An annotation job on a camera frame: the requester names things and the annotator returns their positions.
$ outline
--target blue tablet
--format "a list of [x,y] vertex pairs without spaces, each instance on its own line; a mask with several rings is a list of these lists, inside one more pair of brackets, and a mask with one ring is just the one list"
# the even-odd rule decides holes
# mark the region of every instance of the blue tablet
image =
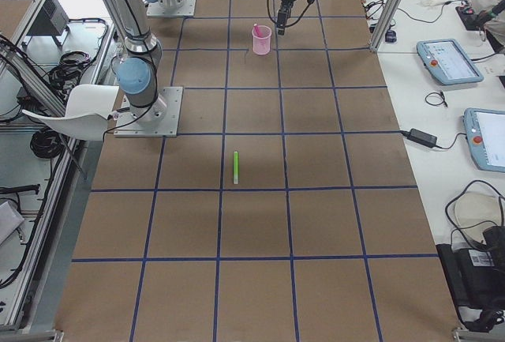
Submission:
[[481,170],[505,172],[505,111],[469,108],[463,122],[475,164]]
[[442,85],[477,83],[484,76],[455,39],[417,42],[417,53]]

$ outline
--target pink cup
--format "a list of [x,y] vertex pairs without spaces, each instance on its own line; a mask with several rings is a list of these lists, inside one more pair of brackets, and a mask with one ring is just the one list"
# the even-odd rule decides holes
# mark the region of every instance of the pink cup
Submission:
[[259,37],[255,28],[252,28],[252,50],[255,54],[266,55],[270,52],[271,29],[263,24],[256,27],[260,30],[262,36]]

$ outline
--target tablet screen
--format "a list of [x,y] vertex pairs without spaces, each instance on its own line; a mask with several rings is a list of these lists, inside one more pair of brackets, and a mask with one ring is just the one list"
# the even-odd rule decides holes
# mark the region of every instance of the tablet screen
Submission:
[[488,164],[505,167],[505,115],[476,112]]
[[479,76],[450,40],[426,43],[425,46],[448,79],[469,79]]

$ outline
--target pink marker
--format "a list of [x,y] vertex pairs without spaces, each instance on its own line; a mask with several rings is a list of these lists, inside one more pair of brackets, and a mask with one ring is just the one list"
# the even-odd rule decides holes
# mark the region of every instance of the pink marker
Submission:
[[256,36],[263,38],[263,34],[261,34],[261,30],[258,24],[254,24],[254,32],[256,33]]

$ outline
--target metal mounting plate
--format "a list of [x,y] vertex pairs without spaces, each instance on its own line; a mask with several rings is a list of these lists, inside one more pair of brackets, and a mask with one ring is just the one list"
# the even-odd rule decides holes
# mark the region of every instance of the metal mounting plate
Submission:
[[[167,108],[165,117],[159,122],[152,125],[134,122],[115,130],[114,135],[116,137],[176,137],[183,90],[183,87],[165,87],[160,91],[159,95],[165,99]],[[123,99],[122,107],[129,107],[126,97]],[[121,113],[116,126],[123,126],[131,121],[133,121],[131,113]]]
[[150,18],[182,18],[192,17],[195,14],[196,0],[186,0],[185,4],[177,9],[165,9],[158,2],[149,4],[148,17]]

